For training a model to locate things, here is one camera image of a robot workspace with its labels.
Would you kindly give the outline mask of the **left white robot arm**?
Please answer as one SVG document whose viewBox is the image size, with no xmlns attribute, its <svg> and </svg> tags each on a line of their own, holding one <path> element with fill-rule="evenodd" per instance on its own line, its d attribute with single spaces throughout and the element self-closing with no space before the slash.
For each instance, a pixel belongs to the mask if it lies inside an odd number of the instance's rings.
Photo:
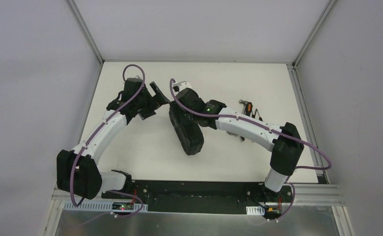
<svg viewBox="0 0 383 236">
<path fill-rule="evenodd" d="M 58 189 L 89 200 L 110 190 L 121 199 L 132 195 L 133 186 L 127 182 L 127 173 L 118 170 L 101 172 L 98 163 L 113 138 L 135 116 L 145 120 L 170 102 L 155 82 L 151 82 L 150 87 L 154 95 L 150 94 L 140 77 L 128 78 L 124 89 L 108 104 L 103 118 L 88 137 L 72 150 L 58 153 Z"/>
</svg>

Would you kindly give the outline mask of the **aluminium frame rail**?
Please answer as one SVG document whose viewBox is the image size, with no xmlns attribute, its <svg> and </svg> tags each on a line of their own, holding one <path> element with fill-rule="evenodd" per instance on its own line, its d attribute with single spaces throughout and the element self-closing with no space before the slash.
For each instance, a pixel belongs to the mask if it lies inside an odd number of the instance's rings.
<svg viewBox="0 0 383 236">
<path fill-rule="evenodd" d="M 285 196 L 290 197 L 290 200 L 293 200 L 296 206 L 344 207 L 346 205 L 339 185 L 294 183 L 291 194 L 288 192 L 281 194 L 283 195 L 282 200 L 284 201 Z M 123 198 L 110 198 L 107 196 L 103 199 L 99 195 L 90 201 L 117 201 L 121 199 Z M 70 194 L 55 188 L 51 200 L 70 201 Z"/>
</svg>

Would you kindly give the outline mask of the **orange handled pliers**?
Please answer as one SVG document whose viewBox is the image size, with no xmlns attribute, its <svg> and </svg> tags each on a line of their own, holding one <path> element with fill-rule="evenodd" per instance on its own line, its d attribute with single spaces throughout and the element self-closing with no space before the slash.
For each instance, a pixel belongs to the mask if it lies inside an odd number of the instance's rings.
<svg viewBox="0 0 383 236">
<path fill-rule="evenodd" d="M 258 109 L 253 110 L 253 104 L 252 102 L 246 102 L 244 106 L 244 112 L 246 116 L 257 118 L 260 121 L 263 121 L 262 117 L 260 116 Z"/>
</svg>

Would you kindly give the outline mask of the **black plastic tool case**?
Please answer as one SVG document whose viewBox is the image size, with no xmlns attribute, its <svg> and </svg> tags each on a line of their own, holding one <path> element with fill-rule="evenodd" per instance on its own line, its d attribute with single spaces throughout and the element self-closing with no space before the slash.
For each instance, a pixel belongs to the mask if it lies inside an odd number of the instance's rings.
<svg viewBox="0 0 383 236">
<path fill-rule="evenodd" d="M 186 114 L 177 106 L 169 108 L 169 118 L 186 155 L 199 153 L 204 145 L 200 127 L 188 120 Z"/>
</svg>

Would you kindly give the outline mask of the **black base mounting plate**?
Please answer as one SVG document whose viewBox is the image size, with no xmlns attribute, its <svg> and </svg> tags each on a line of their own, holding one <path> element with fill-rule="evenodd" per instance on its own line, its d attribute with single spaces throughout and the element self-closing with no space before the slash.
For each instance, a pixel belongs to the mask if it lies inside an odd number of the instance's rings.
<svg viewBox="0 0 383 236">
<path fill-rule="evenodd" d="M 139 197 L 148 212 L 163 213 L 244 215 L 247 207 L 275 208 L 293 198 L 289 185 L 272 193 L 262 182 L 130 180 L 120 192 Z"/>
</svg>

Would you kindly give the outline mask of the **silver measuring tape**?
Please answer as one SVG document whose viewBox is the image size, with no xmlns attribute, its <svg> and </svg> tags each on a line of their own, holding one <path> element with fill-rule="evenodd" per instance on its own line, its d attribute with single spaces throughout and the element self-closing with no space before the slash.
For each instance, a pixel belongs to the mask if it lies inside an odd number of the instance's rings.
<svg viewBox="0 0 383 236">
<path fill-rule="evenodd" d="M 227 131 L 227 134 L 228 134 L 228 135 L 231 135 L 231 136 L 239 137 L 238 134 L 236 134 L 236 133 L 232 133 L 232 132 L 229 132 L 229 131 Z"/>
</svg>

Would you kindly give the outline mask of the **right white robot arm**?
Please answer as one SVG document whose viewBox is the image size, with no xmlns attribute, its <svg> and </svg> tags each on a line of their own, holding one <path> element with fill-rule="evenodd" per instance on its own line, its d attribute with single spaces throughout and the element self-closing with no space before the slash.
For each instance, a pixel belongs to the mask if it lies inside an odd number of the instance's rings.
<svg viewBox="0 0 383 236">
<path fill-rule="evenodd" d="M 187 155 L 201 151 L 204 145 L 201 127 L 249 139 L 271 152 L 270 170 L 262 187 L 262 196 L 270 202 L 281 196 L 281 189 L 294 173 L 304 150 L 295 125 L 265 123 L 239 114 L 216 100 L 205 103 L 191 88 L 173 88 L 170 92 L 174 100 L 170 103 L 169 117 Z"/>
</svg>

